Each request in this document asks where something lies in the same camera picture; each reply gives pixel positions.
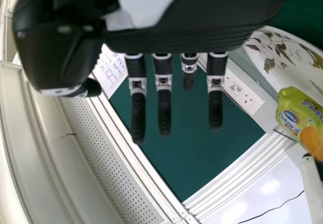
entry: snack package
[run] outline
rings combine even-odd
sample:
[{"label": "snack package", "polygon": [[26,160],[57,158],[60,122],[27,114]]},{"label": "snack package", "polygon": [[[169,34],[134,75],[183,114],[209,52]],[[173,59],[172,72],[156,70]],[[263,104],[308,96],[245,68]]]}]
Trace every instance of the snack package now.
[{"label": "snack package", "polygon": [[323,161],[323,107],[297,88],[279,92],[276,120],[317,160]]}]

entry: electrical outlet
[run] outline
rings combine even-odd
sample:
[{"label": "electrical outlet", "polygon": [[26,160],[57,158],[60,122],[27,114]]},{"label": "electrical outlet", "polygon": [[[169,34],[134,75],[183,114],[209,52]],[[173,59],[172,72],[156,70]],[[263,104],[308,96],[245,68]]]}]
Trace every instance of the electrical outlet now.
[{"label": "electrical outlet", "polygon": [[228,68],[224,90],[251,116],[264,104],[264,101]]}]

